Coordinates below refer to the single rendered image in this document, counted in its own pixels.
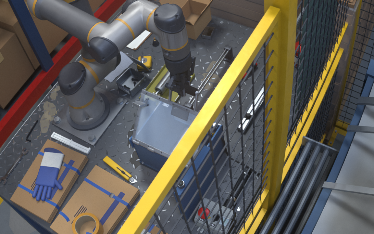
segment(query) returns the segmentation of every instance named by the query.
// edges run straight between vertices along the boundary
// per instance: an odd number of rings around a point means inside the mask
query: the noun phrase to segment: box cutter
[[[128,173],[125,169],[123,169],[121,166],[119,166],[116,162],[114,162],[110,157],[106,156],[104,158],[104,162],[112,167],[120,176],[122,176],[124,179],[129,181],[131,184],[134,184],[137,182],[137,180],[132,177],[130,173]]]

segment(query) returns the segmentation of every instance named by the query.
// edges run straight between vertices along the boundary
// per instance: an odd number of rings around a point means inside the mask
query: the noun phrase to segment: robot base
[[[125,104],[127,102],[126,99],[123,99],[123,104],[119,105],[119,104],[116,103],[116,100],[119,98],[117,95],[115,95],[111,92],[108,92],[106,90],[100,89],[98,87],[95,87],[94,90],[98,93],[103,94],[103,96],[105,96],[108,99],[109,105],[110,105],[110,111],[109,111],[108,117],[98,127],[94,128],[92,130],[88,130],[88,131],[80,131],[80,130],[77,130],[74,127],[72,127],[69,124],[69,122],[67,121],[67,112],[68,112],[69,107],[66,106],[66,105],[58,113],[58,117],[61,118],[61,121],[58,124],[56,124],[54,121],[52,121],[52,123],[55,126],[57,126],[61,129],[63,129],[64,131],[82,139],[83,141],[85,141],[85,142],[87,142],[91,145],[95,145],[96,142],[98,142],[99,138],[102,136],[102,134],[108,128],[110,123],[115,119],[116,115],[125,106]],[[93,136],[95,136],[95,139],[93,140],[93,142],[91,142],[89,140],[89,138],[92,139]]]

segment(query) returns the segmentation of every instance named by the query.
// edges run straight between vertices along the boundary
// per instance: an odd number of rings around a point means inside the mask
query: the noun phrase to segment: blue glove
[[[58,172],[60,171],[61,164],[63,163],[64,154],[58,152],[44,152],[43,160],[40,164],[37,179],[35,181],[35,188],[32,194],[33,198],[37,201],[45,201],[46,198],[50,199],[52,189],[57,187],[62,190],[63,187],[58,182]]]

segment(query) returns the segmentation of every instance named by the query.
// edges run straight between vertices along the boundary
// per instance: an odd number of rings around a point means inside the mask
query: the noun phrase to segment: wooden plank wall
[[[212,15],[256,28],[264,16],[264,0],[213,0]]]

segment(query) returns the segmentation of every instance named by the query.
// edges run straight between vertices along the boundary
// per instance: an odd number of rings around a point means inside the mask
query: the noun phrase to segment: blue post
[[[34,24],[25,2],[23,0],[8,1],[41,68],[43,68],[44,71],[48,71],[53,66],[53,60],[47,51],[46,45],[44,45],[43,39]]]

